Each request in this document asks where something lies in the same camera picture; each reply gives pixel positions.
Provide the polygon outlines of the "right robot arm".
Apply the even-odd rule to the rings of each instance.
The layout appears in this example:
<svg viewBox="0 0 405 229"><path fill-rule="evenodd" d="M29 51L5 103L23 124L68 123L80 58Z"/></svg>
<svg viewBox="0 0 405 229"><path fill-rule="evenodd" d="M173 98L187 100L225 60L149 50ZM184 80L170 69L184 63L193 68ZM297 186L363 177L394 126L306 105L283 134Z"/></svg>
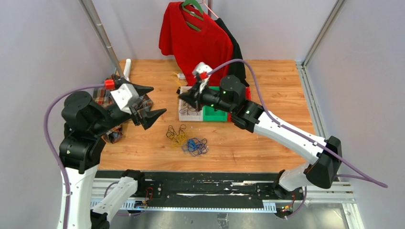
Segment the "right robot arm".
<svg viewBox="0 0 405 229"><path fill-rule="evenodd" d="M190 89L180 93L179 98L200 110L209 106L228 112L231 121L240 129L256 133L298 153L305 163L291 170L281 170L273 182L277 198L287 198L298 187L314 185L329 189L341 165L335 155L341 156L341 141L336 137L314 136L265 111L264 107L245 96L246 86L231 75L220 81L219 90L196 82Z"/></svg>

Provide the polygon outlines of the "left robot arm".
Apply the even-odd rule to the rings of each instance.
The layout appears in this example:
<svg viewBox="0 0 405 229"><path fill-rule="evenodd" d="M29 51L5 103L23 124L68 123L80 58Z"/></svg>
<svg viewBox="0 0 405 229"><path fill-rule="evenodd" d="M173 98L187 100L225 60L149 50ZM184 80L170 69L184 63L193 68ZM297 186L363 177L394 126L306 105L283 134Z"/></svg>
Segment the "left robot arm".
<svg viewBox="0 0 405 229"><path fill-rule="evenodd" d="M105 108L95 102L86 89L77 89L64 96L65 138L57 156L65 188L60 225L63 229L107 229L130 196L141 197L146 192L145 174L129 169L99 204L90 205L105 147L103 135L128 120L148 129L165 112L164 109L139 111L134 107L139 97L153 91L153 87L125 79L106 81L102 86L110 89L115 100Z"/></svg>

